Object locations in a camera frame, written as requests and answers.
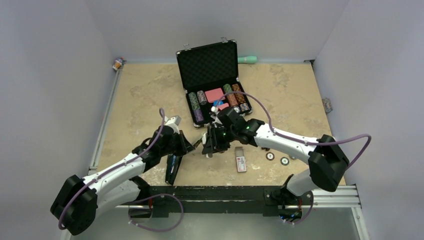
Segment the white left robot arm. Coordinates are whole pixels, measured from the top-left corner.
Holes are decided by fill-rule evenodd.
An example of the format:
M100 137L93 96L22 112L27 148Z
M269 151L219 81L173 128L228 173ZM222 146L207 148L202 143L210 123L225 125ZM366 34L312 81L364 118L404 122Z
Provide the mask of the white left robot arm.
M117 163L91 175L68 177L50 207L58 228L76 236L120 204L146 203L149 185L140 175L158 165L162 157L179 158L195 149L181 130L163 125Z

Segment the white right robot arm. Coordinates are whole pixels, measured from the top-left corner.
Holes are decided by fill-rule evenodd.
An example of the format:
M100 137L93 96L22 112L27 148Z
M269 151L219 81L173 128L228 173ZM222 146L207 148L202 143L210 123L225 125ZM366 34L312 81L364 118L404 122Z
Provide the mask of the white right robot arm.
M349 165L347 156L329 135L313 138L272 130L268 123L255 118L245 120L227 107L217 113L202 135L202 154L211 157L225 152L234 141L275 150L307 164L306 170L289 176L282 186L280 196L288 204L315 189L335 192Z

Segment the black stapler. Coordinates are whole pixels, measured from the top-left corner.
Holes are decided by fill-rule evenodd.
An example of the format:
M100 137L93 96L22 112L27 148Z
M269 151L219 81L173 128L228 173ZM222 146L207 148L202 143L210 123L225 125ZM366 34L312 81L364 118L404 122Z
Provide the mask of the black stapler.
M174 185L183 157L169 154L166 160L165 182Z

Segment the beige stapler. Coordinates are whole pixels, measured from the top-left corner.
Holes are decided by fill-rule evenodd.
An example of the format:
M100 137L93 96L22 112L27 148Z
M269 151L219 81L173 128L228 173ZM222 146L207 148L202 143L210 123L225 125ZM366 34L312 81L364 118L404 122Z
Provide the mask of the beige stapler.
M200 145L204 145L207 141L207 133L202 133L192 144L195 148L199 147Z

